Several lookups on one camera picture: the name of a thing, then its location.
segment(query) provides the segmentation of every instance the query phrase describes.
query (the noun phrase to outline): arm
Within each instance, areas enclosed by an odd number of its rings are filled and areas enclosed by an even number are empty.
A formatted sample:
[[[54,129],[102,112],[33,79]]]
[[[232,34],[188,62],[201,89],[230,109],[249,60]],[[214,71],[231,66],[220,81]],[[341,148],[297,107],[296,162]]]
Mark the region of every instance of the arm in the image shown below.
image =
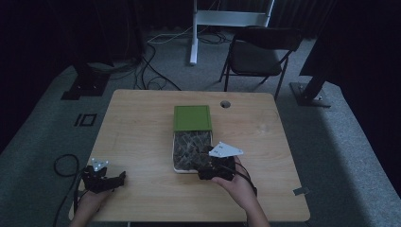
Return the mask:
[[[235,157],[235,162],[240,164],[240,161]],[[236,165],[235,170],[247,175],[245,170]],[[248,223],[251,227],[270,227],[268,218],[266,217],[262,207],[253,193],[251,185],[241,176],[235,175],[232,181],[226,181],[222,178],[215,177],[212,182],[223,187],[233,198],[233,200],[245,210]]]
[[[98,194],[88,191],[79,200],[79,205],[70,227],[84,227],[92,219],[102,203],[109,197],[111,191],[104,191]]]

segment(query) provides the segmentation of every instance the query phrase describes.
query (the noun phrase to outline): chair leg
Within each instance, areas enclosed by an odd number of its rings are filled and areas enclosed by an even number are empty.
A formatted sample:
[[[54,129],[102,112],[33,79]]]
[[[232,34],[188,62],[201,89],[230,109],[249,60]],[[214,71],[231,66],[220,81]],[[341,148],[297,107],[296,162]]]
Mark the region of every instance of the chair leg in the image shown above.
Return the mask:
[[[280,92],[281,84],[283,83],[284,74],[286,73],[287,64],[288,64],[288,59],[286,59],[286,61],[284,62],[284,67],[283,67],[283,70],[281,71],[280,80],[278,81],[276,92],[274,94],[274,100],[277,100],[278,93]]]
[[[226,79],[225,79],[225,82],[224,82],[224,92],[227,92],[228,77],[230,77],[230,66],[227,64],[227,68],[226,68]]]
[[[228,64],[228,58],[226,59],[226,62],[224,63],[223,70],[221,71],[220,79],[218,80],[218,82],[221,82],[221,80],[223,79],[224,71],[227,67],[227,64]]]
[[[259,84],[265,83],[267,79],[268,79],[268,77],[265,77]]]

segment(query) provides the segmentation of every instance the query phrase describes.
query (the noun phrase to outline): wooden table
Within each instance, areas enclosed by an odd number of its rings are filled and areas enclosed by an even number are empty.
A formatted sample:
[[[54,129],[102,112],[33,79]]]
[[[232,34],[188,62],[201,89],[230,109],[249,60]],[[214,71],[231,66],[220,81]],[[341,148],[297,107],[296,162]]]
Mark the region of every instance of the wooden table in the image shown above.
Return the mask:
[[[221,101],[229,101],[222,108]],[[272,95],[258,93],[117,90],[92,157],[108,160],[108,177],[127,171],[125,185],[96,215],[98,221],[245,221],[224,189],[197,174],[173,170],[176,105],[209,105],[213,145],[241,148],[239,156],[270,221],[305,221],[309,211]]]

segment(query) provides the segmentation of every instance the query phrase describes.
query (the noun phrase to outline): gray carpet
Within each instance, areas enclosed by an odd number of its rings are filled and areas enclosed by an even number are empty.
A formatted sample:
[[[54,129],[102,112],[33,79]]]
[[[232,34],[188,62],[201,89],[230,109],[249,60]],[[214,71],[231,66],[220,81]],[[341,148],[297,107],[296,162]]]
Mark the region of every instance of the gray carpet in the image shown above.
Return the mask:
[[[289,83],[308,82],[299,77],[314,41],[305,40],[290,57],[288,71],[277,99],[288,143],[306,195],[311,219],[318,226],[401,226],[401,201],[380,163],[377,161],[363,131],[358,125],[340,88],[325,83],[323,92],[332,107],[301,107],[297,105]],[[174,39],[154,44],[157,52],[151,65],[186,91],[222,91],[218,83],[228,44],[200,43],[198,64],[189,65],[190,40]],[[146,58],[149,59],[149,48]],[[107,68],[101,64],[96,67]],[[113,74],[103,96],[84,96],[80,100],[61,100],[76,73],[72,67],[54,79],[24,126],[0,156],[0,226],[51,226],[56,211],[68,191],[72,178],[62,178],[53,170],[61,155],[78,156],[80,167],[86,164],[96,140],[107,106],[116,89],[133,89],[134,72]],[[144,79],[156,74],[147,70]],[[259,85],[261,79],[231,78],[230,92],[273,93],[276,78]],[[154,80],[150,89],[164,85]],[[163,89],[176,90],[168,83]],[[96,114],[93,126],[76,126],[80,114]],[[58,165],[74,171],[73,160],[66,158]],[[72,196],[61,209],[58,226],[67,226],[67,213]],[[91,226],[127,226],[126,223],[92,223]],[[132,223],[131,226],[229,226],[229,224],[195,223]],[[307,226],[306,223],[276,223],[272,226]]]

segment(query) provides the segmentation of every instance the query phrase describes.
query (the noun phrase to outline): black cable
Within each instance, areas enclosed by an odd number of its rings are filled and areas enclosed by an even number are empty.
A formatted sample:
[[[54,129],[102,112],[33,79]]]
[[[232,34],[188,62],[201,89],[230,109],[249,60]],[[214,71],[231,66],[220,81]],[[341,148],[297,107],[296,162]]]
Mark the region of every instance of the black cable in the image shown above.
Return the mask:
[[[173,81],[171,81],[170,79],[168,79],[167,77],[165,77],[164,75],[162,75],[161,73],[159,73],[155,68],[153,68],[153,66],[150,65],[150,62],[153,60],[154,56],[156,55],[156,48],[151,45],[148,44],[148,46],[153,50],[152,55],[150,57],[149,60],[146,60],[144,57],[142,58],[143,61],[146,63],[145,66],[142,68],[141,70],[141,80],[142,80],[142,85],[143,85],[143,89],[148,90],[150,84],[156,84],[156,82],[154,82],[155,79],[164,79],[165,80],[165,84],[164,85],[160,85],[159,89],[163,89],[166,86],[166,83],[169,82],[170,84],[172,84],[177,90],[181,91],[181,88],[179,86],[177,86],[177,84],[175,84]],[[150,68],[154,73],[156,73],[158,75],[158,77],[151,79],[148,83],[145,83],[145,71],[147,68]]]
[[[76,181],[76,188],[75,188],[75,190],[74,190],[74,214],[77,212],[77,209],[78,209],[78,187],[79,187],[79,183],[80,183],[80,180],[82,180],[82,171],[83,171],[83,169],[78,173],[78,176],[77,176],[77,178],[75,179],[75,181]]]
[[[57,169],[57,164],[58,164],[59,160],[65,158],[65,157],[72,157],[72,158],[75,159],[75,161],[76,161],[76,170],[75,170],[74,173],[71,173],[71,174],[63,174],[63,173],[60,173],[59,170]],[[78,157],[77,157],[76,155],[74,155],[74,154],[63,154],[62,156],[58,157],[58,158],[54,161],[54,163],[53,163],[53,169],[54,169],[54,171],[56,172],[56,174],[59,175],[59,176],[61,176],[61,177],[64,177],[64,178],[66,178],[66,177],[74,177],[74,180],[71,182],[71,185],[70,185],[70,187],[69,187],[67,193],[65,194],[64,198],[62,199],[61,204],[60,204],[60,206],[59,206],[59,208],[58,208],[58,210],[57,210],[56,216],[54,217],[53,226],[55,227],[56,224],[57,224],[57,219],[58,219],[59,214],[60,214],[60,210],[61,210],[62,206],[64,205],[64,203],[65,203],[65,201],[66,201],[66,199],[67,199],[67,197],[68,197],[68,194],[70,193],[71,189],[72,189],[73,186],[77,183],[77,178],[78,178],[78,176],[79,176],[79,178],[80,178],[81,170],[79,170],[79,159],[78,159]]]
[[[136,87],[138,87],[140,90],[142,90],[142,88],[138,85],[138,75],[139,74],[137,73],[137,69],[138,68],[136,68],[135,71],[133,72],[134,82],[133,82],[132,89],[135,89]]]
[[[211,41],[205,38],[202,38],[202,36],[216,36],[218,37],[217,41]],[[156,36],[149,36],[150,40],[154,39]],[[160,37],[157,37],[157,40],[170,40],[170,39],[192,39],[193,34],[192,33],[185,33],[185,34],[179,34],[179,35],[163,35]],[[205,44],[224,44],[224,43],[229,43],[231,40],[229,40],[224,34],[220,32],[211,32],[211,33],[198,33],[197,38],[200,42],[205,43]]]
[[[248,171],[246,170],[246,168],[245,168],[243,165],[241,165],[241,164],[238,164],[238,165],[240,165],[242,168],[244,168],[245,171],[248,173]],[[238,172],[238,171],[236,171],[236,170],[230,169],[230,168],[227,167],[227,166],[223,166],[223,165],[219,165],[219,166],[222,167],[222,168],[225,168],[226,170],[228,170],[228,171],[230,171],[230,172],[232,172],[232,173],[234,173],[234,174],[237,174],[237,175],[241,176],[243,179],[247,180],[247,182],[251,185],[251,188],[252,188],[252,190],[253,190],[253,193],[255,194],[255,196],[257,196],[257,188],[253,185],[253,183],[252,183],[252,181],[251,181],[251,176],[250,176],[250,177],[247,177],[247,176],[245,176],[244,174],[242,174],[242,173],[240,173],[240,172]]]

